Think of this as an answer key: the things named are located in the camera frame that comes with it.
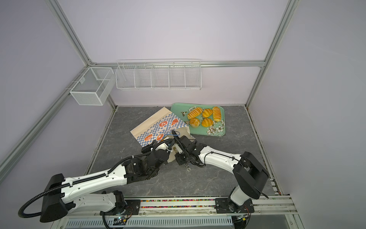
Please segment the blue checkered paper bag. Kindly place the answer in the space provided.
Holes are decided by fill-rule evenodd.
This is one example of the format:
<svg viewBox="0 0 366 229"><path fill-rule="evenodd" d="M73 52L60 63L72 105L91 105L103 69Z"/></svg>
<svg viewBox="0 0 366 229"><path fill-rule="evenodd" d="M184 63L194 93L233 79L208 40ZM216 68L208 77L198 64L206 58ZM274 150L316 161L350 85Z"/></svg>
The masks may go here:
<svg viewBox="0 0 366 229"><path fill-rule="evenodd" d="M172 131L175 131L178 137L192 138L188 124L164 107L135 127L131 134L145 147L153 142L158 143L168 137L174 137Z"/></svg>

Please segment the orange round fake bread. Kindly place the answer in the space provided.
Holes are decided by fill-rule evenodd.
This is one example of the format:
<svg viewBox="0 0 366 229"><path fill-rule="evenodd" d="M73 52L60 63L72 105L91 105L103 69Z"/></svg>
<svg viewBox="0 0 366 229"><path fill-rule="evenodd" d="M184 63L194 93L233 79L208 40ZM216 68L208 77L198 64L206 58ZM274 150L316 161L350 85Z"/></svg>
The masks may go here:
<svg viewBox="0 0 366 229"><path fill-rule="evenodd" d="M204 109L202 112L203 118L208 118L212 114L213 114L213 111L212 111L212 109L209 109L209 108Z"/></svg>

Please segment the ridged yellow fake bread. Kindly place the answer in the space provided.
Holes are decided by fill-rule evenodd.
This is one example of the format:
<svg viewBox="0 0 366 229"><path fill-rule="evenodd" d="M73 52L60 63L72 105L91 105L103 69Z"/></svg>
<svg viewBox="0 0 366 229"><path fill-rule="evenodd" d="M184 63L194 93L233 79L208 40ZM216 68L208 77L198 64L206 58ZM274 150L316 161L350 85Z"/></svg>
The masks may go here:
<svg viewBox="0 0 366 229"><path fill-rule="evenodd" d="M221 114L221 109L217 106L213 107L212 108L212 117L213 117L213 120L215 122L220 122L222 120L222 114Z"/></svg>

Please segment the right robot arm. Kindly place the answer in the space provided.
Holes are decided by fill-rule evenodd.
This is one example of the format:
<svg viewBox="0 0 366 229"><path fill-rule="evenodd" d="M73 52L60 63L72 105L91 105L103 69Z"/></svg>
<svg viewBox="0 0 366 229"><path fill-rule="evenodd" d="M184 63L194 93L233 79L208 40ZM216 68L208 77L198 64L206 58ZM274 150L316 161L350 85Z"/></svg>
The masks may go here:
<svg viewBox="0 0 366 229"><path fill-rule="evenodd" d="M253 213L253 199L263 194L269 172L250 152L231 154L216 150L206 144L198 143L186 136L174 138L177 153L175 159L179 165L192 164L200 168L212 165L234 175L238 186L228 198L216 198L218 213Z"/></svg>

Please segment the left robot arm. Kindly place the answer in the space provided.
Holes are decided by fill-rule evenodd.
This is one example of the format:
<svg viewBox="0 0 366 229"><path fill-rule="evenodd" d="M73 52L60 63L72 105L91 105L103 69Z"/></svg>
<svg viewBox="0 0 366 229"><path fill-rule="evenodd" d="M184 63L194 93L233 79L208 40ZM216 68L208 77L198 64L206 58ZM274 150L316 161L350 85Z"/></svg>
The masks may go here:
<svg viewBox="0 0 366 229"><path fill-rule="evenodd" d="M143 147L144 153L121 159L108 170L81 177L65 178L54 175L44 192L23 204L20 218L40 217L41 222L52 222L65 217L77 208L74 200L96 191L149 180L155 177L160 167L167 162L175 143L172 138Z"/></svg>

